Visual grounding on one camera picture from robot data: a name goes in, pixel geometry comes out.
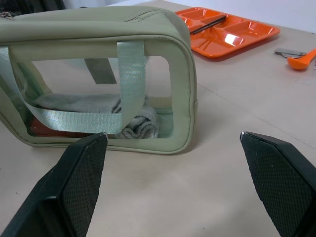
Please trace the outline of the orange compartment tray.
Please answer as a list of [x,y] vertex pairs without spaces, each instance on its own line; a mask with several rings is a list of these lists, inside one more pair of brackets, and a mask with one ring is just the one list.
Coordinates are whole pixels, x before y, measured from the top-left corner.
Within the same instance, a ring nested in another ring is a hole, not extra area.
[[225,15],[224,22],[190,36],[191,50],[210,59],[223,57],[280,33],[278,27],[204,7],[191,7],[176,14],[190,32]]

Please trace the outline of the white rolled towel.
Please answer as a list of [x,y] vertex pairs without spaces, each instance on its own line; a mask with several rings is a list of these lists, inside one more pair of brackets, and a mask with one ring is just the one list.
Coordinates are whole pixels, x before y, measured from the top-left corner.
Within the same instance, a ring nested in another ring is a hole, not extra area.
[[158,116],[152,107],[144,106],[119,134],[118,139],[149,139],[158,138]]

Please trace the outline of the silver metal utensil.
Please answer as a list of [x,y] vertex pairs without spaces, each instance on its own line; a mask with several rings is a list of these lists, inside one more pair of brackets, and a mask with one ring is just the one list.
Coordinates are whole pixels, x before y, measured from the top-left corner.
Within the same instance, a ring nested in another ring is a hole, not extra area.
[[280,55],[284,58],[301,58],[305,56],[307,53],[301,52],[301,51],[284,49],[284,48],[277,48],[274,50],[274,54]]

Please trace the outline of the orange plastic spoon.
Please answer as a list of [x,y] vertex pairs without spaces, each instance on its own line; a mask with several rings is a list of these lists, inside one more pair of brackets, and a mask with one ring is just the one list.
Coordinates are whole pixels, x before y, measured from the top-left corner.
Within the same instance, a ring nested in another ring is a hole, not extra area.
[[294,70],[305,70],[310,62],[316,58],[316,48],[300,58],[287,58],[287,63]]

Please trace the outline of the light green toiletry bag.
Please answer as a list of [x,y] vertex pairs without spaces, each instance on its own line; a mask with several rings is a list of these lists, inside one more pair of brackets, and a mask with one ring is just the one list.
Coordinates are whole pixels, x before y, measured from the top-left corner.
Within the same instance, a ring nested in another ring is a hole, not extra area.
[[[33,147],[79,138],[28,133],[33,118],[58,131],[105,132],[116,151],[174,154],[193,136],[197,76],[186,24],[149,6],[106,6],[0,18],[0,121]],[[116,94],[116,114],[45,109],[47,94]],[[118,139],[144,106],[158,116],[158,138]]]

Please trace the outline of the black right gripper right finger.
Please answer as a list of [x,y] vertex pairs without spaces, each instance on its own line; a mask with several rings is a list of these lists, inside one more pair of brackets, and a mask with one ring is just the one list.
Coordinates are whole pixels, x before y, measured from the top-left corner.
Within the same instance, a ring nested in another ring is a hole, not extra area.
[[240,134],[256,193],[281,237],[316,237],[316,167],[292,144]]

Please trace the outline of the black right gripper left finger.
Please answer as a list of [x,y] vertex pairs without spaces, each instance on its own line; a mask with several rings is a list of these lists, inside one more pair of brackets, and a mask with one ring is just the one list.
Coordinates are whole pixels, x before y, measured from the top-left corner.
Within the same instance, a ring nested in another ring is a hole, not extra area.
[[86,237],[99,197],[108,138],[69,145],[33,187],[0,237]]

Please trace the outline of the grey folded towel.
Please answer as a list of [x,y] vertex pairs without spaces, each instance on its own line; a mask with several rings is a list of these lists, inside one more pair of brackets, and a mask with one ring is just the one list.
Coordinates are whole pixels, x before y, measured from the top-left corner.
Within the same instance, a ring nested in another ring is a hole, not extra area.
[[50,110],[116,114],[121,111],[120,96],[116,94],[47,94],[38,97],[34,104]]

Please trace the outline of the red flat item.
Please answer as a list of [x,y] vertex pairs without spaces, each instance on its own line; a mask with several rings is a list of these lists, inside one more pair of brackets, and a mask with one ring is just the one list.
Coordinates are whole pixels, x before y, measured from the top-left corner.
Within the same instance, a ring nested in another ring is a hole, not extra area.
[[28,128],[28,133],[32,136],[63,138],[82,138],[91,135],[91,133],[52,130],[43,125],[37,118],[33,118]]

